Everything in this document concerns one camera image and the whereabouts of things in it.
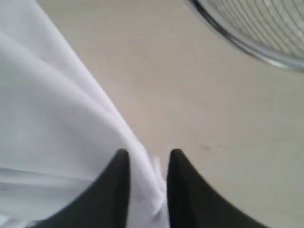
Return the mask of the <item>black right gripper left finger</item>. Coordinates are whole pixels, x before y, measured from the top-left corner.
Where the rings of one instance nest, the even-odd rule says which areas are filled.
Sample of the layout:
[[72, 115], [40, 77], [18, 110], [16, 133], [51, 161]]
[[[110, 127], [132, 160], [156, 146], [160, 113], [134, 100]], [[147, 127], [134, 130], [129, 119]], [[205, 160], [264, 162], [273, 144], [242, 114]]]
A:
[[98, 179], [76, 200], [36, 228], [124, 228], [130, 198], [130, 158], [119, 149]]

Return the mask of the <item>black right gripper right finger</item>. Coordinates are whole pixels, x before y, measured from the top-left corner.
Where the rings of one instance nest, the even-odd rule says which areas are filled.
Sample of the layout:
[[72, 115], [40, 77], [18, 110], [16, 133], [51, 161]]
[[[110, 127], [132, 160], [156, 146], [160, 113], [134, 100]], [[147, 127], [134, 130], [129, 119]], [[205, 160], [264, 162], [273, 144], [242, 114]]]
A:
[[170, 153], [167, 202], [172, 228], [262, 228], [219, 195], [181, 149]]

